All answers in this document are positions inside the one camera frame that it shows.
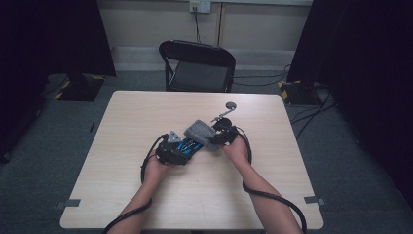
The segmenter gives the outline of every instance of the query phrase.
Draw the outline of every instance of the carpeted floor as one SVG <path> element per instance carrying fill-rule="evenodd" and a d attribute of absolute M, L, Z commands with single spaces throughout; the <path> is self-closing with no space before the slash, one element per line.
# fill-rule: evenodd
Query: carpeted floor
<path fill-rule="evenodd" d="M 276 74 L 282 71 L 236 72 L 239 77 Z M 45 92 L 64 78 L 51 76 Z M 277 84 L 257 86 L 279 78 L 236 78 L 233 93 L 279 95 Z M 113 92 L 162 91 L 164 79 L 164 71 L 118 71 L 118 77 L 106 79 L 94 102 L 56 101 L 58 89 L 45 95 L 42 114 L 12 150 L 11 162 L 0 166 L 0 233 L 100 233 L 62 229 L 56 203 L 69 198 Z M 319 90 L 321 98 L 326 93 Z M 330 98 L 326 106 L 333 103 Z M 291 120 L 316 111 L 314 106 L 286 110 Z M 294 133 L 305 123 L 293 124 Z M 320 206 L 324 227 L 309 233 L 412 233 L 413 212 L 380 165 L 357 144 L 351 124 L 336 106 L 317 115 L 297 141 L 315 193 L 326 202 Z"/>

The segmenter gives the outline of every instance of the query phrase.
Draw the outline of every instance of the light wood surface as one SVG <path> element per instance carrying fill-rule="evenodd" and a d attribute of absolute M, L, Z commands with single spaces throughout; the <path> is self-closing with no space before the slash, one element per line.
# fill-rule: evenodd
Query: light wood surface
<path fill-rule="evenodd" d="M 108 104 L 70 199 L 63 228 L 104 228 L 140 186 L 140 166 L 153 142 L 175 130 L 179 136 L 197 119 L 210 123 L 227 117 L 245 130 L 252 148 L 252 166 L 281 195 L 304 213 L 309 229 L 320 229 L 318 204 L 282 99 L 275 95 L 169 92 L 115 92 Z M 186 166 L 169 174 L 157 194 L 145 229 L 262 229 L 242 179 L 221 150 L 198 151 Z"/>

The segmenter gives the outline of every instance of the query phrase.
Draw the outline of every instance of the white wall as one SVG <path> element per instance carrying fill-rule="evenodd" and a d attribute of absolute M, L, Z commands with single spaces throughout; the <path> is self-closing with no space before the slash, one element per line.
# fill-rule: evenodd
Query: white wall
<path fill-rule="evenodd" d="M 98 1 L 111 47 L 158 47 L 196 41 L 187 1 Z M 201 41 L 226 49 L 295 51 L 310 6 L 211 3 L 198 14 Z"/>

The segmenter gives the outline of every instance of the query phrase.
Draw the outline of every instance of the person's right hand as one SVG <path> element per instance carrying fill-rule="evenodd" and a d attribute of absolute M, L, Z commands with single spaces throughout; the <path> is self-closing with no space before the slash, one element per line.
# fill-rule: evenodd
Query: person's right hand
<path fill-rule="evenodd" d="M 237 166 L 248 163 L 248 151 L 244 140 L 237 136 L 230 145 L 222 145 L 225 155 Z"/>

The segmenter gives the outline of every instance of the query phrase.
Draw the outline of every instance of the small metallic object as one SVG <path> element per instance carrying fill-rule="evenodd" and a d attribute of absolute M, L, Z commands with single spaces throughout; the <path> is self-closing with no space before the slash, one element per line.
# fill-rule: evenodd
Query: small metallic object
<path fill-rule="evenodd" d="M 171 130 L 168 136 L 168 143 L 178 143 L 181 141 L 182 141 L 182 138 L 179 137 L 179 135 L 174 130 Z"/>
<path fill-rule="evenodd" d="M 235 108 L 237 108 L 237 105 L 236 105 L 235 103 L 229 101 L 229 102 L 227 102 L 227 103 L 225 104 L 225 107 L 227 107 L 227 109 L 229 109 L 229 110 L 226 111 L 226 112 L 224 112 L 224 113 L 222 113 L 222 114 L 220 114 L 220 115 L 218 115 L 218 117 L 215 117 L 215 118 L 214 118 L 212 121 L 210 121 L 210 122 L 219 121 L 219 120 L 222 119 L 222 117 L 224 117 L 225 115 L 233 112 L 233 111 L 235 110 Z"/>

